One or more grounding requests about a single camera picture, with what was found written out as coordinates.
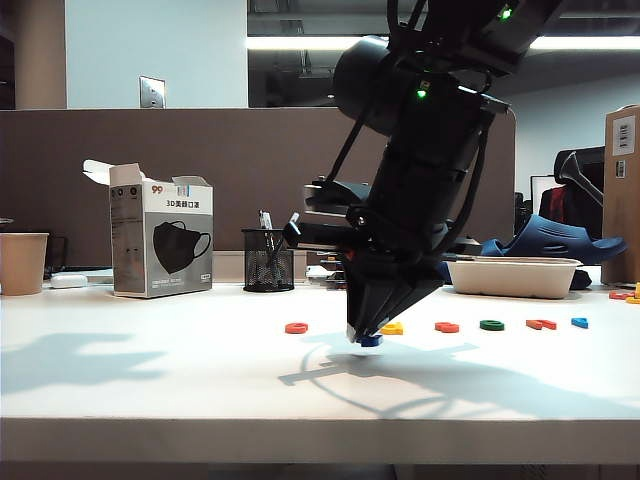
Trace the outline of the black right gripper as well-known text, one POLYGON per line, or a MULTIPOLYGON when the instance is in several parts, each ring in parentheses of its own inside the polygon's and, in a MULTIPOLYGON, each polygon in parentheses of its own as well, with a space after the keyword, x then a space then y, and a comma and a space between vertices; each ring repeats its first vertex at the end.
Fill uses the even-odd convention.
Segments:
POLYGON ((310 198, 311 212, 337 215, 342 225, 302 222, 283 229, 290 248, 336 253, 347 284, 350 342, 375 334, 444 281, 436 273, 448 248, 445 198, 310 198), (395 288, 382 307, 381 288, 395 288))

